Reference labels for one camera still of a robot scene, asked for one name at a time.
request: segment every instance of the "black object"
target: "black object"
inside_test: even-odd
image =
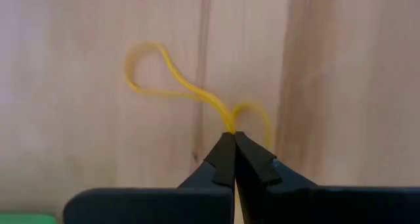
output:
[[[64,208],[65,224],[231,224],[234,179],[245,224],[420,223],[420,189],[323,187],[249,139],[223,133],[176,189],[93,189]]]

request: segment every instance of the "wooden backdrop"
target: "wooden backdrop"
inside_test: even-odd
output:
[[[416,0],[0,0],[0,210],[59,215],[90,187],[175,187],[224,125],[123,81],[136,43],[229,107],[265,106],[275,151],[329,185],[420,185]],[[158,55],[141,85],[182,89]],[[255,115],[239,128],[264,137]]]

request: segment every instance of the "wooden surface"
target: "wooden surface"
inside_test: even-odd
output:
[[[420,185],[416,0],[0,0],[0,210],[59,215],[90,187],[175,187],[225,130],[144,97],[122,61],[163,42],[232,108],[261,103],[275,151],[329,185]],[[182,89],[158,55],[141,85]],[[262,142],[257,116],[240,129]]]

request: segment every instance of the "yellow rubber band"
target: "yellow rubber band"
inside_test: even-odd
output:
[[[172,90],[161,90],[161,89],[143,89],[134,80],[134,69],[136,63],[150,51],[159,51],[168,67],[171,71],[174,78],[187,89],[189,89],[192,93],[184,93],[180,91],[172,91]],[[209,103],[211,106],[216,108],[216,110],[220,113],[223,122],[226,125],[226,128],[232,134],[236,132],[236,123],[235,120],[238,117],[238,114],[244,111],[245,109],[254,110],[258,113],[264,120],[265,128],[266,128],[266,145],[270,146],[271,144],[271,123],[268,119],[267,113],[265,110],[257,106],[256,104],[251,103],[241,103],[235,107],[233,113],[227,109],[226,105],[216,96],[211,94],[210,92],[201,89],[194,84],[187,81],[184,76],[179,72],[179,70],[173,64],[171,57],[169,56],[168,52],[166,51],[165,47],[161,43],[153,43],[153,42],[145,42],[140,45],[134,46],[127,56],[125,57],[124,61],[125,65],[125,79],[130,87],[135,90],[136,92],[143,93],[145,95],[162,95],[162,96],[171,96],[171,97],[188,97],[192,99],[196,99],[199,101],[204,101]]]

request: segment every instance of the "green object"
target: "green object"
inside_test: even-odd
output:
[[[43,214],[0,214],[0,224],[57,224],[57,221]]]

